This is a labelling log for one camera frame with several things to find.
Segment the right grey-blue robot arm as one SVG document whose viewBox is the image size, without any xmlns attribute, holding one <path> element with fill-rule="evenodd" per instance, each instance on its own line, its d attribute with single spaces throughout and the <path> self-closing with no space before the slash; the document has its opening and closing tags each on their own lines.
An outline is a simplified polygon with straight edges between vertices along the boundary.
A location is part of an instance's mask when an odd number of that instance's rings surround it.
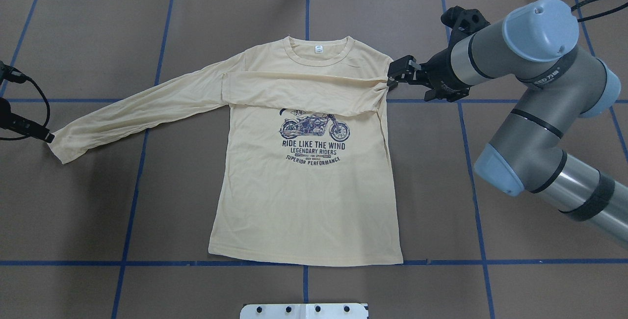
<svg viewBox="0 0 628 319">
<path fill-rule="evenodd" d="M 424 63 L 412 55 L 388 68 L 388 87 L 427 88 L 426 102 L 455 102 L 471 88 L 513 75 L 526 91 L 474 164 L 483 180 L 510 196 L 545 199 L 569 219 L 627 245 L 627 187 L 561 149 L 574 121 L 615 103 L 621 81 L 578 44 L 579 22 L 561 0 L 537 0 L 490 23 L 477 9 L 449 8 L 448 47 Z"/>
</svg>

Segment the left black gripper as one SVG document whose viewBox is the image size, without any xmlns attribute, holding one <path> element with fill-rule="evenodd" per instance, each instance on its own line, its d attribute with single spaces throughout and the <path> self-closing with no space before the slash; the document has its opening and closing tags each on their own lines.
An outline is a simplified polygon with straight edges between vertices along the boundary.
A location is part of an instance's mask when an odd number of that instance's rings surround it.
<svg viewBox="0 0 628 319">
<path fill-rule="evenodd" d="M 47 105 L 47 119 L 43 125 L 40 125 L 32 120 L 12 113 L 9 101 L 1 98 L 0 127 L 5 130 L 13 131 L 14 133 L 19 133 L 22 136 L 14 138 L 2 137 L 0 139 L 4 141 L 15 141 L 33 137 L 45 141 L 48 144 L 52 143 L 54 135 L 47 129 L 47 123 L 50 119 L 50 105 L 47 100 L 45 100 L 45 104 Z"/>
</svg>

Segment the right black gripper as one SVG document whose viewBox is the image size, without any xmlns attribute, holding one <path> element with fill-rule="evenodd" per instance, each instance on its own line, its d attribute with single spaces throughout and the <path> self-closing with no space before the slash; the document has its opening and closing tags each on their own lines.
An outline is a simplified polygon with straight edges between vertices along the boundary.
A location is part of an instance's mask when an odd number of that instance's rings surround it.
<svg viewBox="0 0 628 319">
<path fill-rule="evenodd" d="M 414 56 L 404 56 L 391 62 L 388 69 L 387 87 L 395 89 L 400 83 L 422 85 L 428 88 L 423 100 L 454 101 L 454 91 L 446 88 L 451 79 L 451 69 L 446 62 L 419 64 Z"/>
</svg>

